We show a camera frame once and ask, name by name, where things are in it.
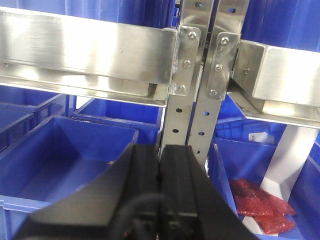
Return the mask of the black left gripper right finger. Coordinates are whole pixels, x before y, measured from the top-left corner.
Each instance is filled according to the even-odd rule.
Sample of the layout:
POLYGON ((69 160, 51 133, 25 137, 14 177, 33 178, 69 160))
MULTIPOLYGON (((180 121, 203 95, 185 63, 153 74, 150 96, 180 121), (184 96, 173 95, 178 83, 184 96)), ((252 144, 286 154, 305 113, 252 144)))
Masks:
POLYGON ((198 164, 192 148, 167 145, 159 163, 160 192, 172 210, 161 210, 161 240, 256 240, 198 164))

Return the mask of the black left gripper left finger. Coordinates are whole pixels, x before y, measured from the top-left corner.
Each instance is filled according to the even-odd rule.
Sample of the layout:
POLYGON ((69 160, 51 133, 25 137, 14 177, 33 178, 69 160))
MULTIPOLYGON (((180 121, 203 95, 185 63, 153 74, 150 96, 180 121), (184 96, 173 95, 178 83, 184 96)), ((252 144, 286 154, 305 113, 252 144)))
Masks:
POLYGON ((16 240, 154 240, 159 212, 154 146, 130 144, 72 195, 31 213, 16 240))

